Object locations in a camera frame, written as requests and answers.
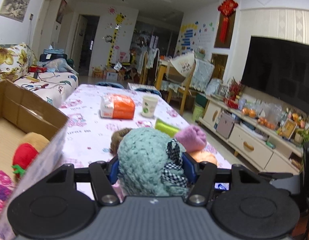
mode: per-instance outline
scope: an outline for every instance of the cabinet drawer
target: cabinet drawer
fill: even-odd
[[[299,172],[291,167],[277,154],[273,154],[269,160],[265,170],[268,172],[291,172],[292,174],[298,174]]]
[[[207,108],[207,112],[204,115],[203,119],[214,127],[216,120],[220,114],[221,107],[215,105],[214,103],[210,102]]]
[[[265,168],[273,153],[257,139],[244,132],[238,125],[234,126],[229,141],[262,169]]]

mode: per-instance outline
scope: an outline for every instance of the wooden drawer handle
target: wooden drawer handle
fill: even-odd
[[[247,142],[243,142],[243,145],[247,147],[249,150],[254,151],[254,147],[249,145]]]
[[[213,117],[212,117],[212,121],[214,122],[214,120],[216,119],[216,115],[218,114],[218,111],[216,111],[214,114],[213,114]]]

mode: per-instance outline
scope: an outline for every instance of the paper cup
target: paper cup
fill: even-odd
[[[151,96],[144,96],[142,102],[141,115],[144,117],[153,117],[155,114],[155,108],[158,103],[158,98]]]

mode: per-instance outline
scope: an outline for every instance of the purple plush toy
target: purple plush toy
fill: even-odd
[[[196,125],[190,125],[182,129],[175,135],[188,153],[200,151],[207,145],[207,136],[205,132]]]

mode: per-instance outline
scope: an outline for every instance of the teal plush toy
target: teal plush toy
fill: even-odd
[[[137,128],[119,144],[119,182],[128,195],[177,196],[188,193],[182,169],[184,147],[153,128]]]

